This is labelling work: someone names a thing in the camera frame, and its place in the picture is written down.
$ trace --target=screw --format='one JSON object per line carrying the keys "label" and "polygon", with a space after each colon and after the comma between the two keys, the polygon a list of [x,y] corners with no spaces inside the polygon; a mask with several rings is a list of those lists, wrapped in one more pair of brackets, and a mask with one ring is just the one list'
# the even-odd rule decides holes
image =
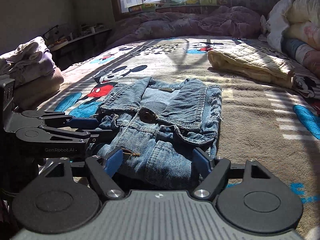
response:
{"label": "screw", "polygon": [[107,196],[111,198],[117,198],[122,195],[122,192],[118,189],[111,189],[107,192]]}
{"label": "screw", "polygon": [[205,189],[198,189],[194,192],[194,195],[199,198],[205,198],[210,195],[210,192]]}

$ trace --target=bed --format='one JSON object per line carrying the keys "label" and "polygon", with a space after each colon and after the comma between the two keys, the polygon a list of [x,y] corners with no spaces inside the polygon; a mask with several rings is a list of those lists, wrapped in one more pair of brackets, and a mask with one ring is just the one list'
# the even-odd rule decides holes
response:
{"label": "bed", "polygon": [[304,203],[297,228],[303,236],[318,223],[315,172],[319,167],[319,141],[292,110],[304,106],[320,110],[320,80],[292,61],[294,90],[284,89],[230,73],[216,72],[207,59],[212,49],[247,43],[262,52],[290,60],[259,40],[195,36],[138,41],[103,52],[63,71],[60,91],[39,109],[89,117],[118,83],[152,76],[166,82],[198,78],[222,86],[222,121],[217,154],[233,163],[257,159],[291,187]]}

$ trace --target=folded denim garment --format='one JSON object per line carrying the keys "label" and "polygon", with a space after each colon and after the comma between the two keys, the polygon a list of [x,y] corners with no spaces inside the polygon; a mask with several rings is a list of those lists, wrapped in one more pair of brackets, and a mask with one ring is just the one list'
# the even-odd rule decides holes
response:
{"label": "folded denim garment", "polygon": [[192,151],[201,147],[215,157],[221,99],[219,85],[198,79],[117,84],[100,107],[99,128],[118,133],[108,144],[91,145],[88,154],[121,147],[127,154],[120,174],[163,189],[193,189],[202,178],[191,165]]}

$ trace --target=purple cloth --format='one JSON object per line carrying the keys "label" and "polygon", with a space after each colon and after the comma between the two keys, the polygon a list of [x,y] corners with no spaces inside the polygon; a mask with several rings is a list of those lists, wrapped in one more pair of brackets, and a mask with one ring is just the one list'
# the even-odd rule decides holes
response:
{"label": "purple cloth", "polygon": [[149,12],[117,22],[107,49],[135,41],[179,36],[256,38],[259,33],[260,15],[242,6],[220,6],[209,15]]}

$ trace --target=crumpled quilt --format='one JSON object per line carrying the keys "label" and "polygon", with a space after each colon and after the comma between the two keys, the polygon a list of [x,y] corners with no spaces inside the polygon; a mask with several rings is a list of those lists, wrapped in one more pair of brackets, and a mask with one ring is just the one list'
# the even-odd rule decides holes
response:
{"label": "crumpled quilt", "polygon": [[220,6],[209,15],[148,12],[117,22],[107,49],[135,41],[179,36],[256,38],[259,32],[260,15],[242,6]]}
{"label": "crumpled quilt", "polygon": [[293,65],[285,59],[267,55],[248,44],[240,44],[228,50],[211,50],[208,52],[208,60],[213,68],[292,88],[295,74]]}

